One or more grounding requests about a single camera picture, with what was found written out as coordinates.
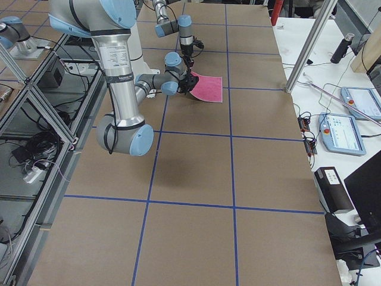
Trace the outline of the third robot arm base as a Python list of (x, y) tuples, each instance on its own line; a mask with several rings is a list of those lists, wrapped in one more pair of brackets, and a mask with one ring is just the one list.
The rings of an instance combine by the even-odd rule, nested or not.
[(49, 50), (49, 40), (34, 39), (22, 20), (16, 16), (1, 19), (1, 44), (18, 60), (36, 60)]

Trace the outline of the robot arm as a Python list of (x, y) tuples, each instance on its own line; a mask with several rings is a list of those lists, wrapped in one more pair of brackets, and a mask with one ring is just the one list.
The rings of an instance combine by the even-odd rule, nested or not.
[(51, 1), (51, 26), (62, 33), (90, 38), (99, 57), (111, 97), (113, 112), (97, 127), (98, 144), (109, 153), (143, 156), (154, 140), (152, 126), (145, 122), (139, 104), (150, 91), (164, 95), (187, 93), (199, 79), (192, 75), (193, 46), (189, 15), (169, 20), (170, 1), (153, 1), (158, 37), (179, 34), (181, 53), (169, 52), (163, 74), (153, 73), (142, 58), (137, 13), (133, 1)]
[(179, 34), (180, 49), (183, 59), (187, 65), (187, 70), (190, 73), (194, 60), (193, 46), (195, 37), (192, 32), (192, 20), (190, 15), (183, 14), (178, 17), (175, 16), (174, 11), (170, 4), (176, 1), (163, 1), (153, 0), (152, 9), (155, 11), (157, 24), (155, 25), (155, 32), (159, 38), (163, 38), (174, 33)]

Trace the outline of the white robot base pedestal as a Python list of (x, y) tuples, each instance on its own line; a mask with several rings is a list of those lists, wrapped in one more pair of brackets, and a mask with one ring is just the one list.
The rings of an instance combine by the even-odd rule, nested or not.
[(150, 69), (149, 65), (144, 60), (137, 23), (134, 24), (130, 31), (131, 35), (127, 41), (127, 44), (134, 75), (160, 74), (158, 69)]

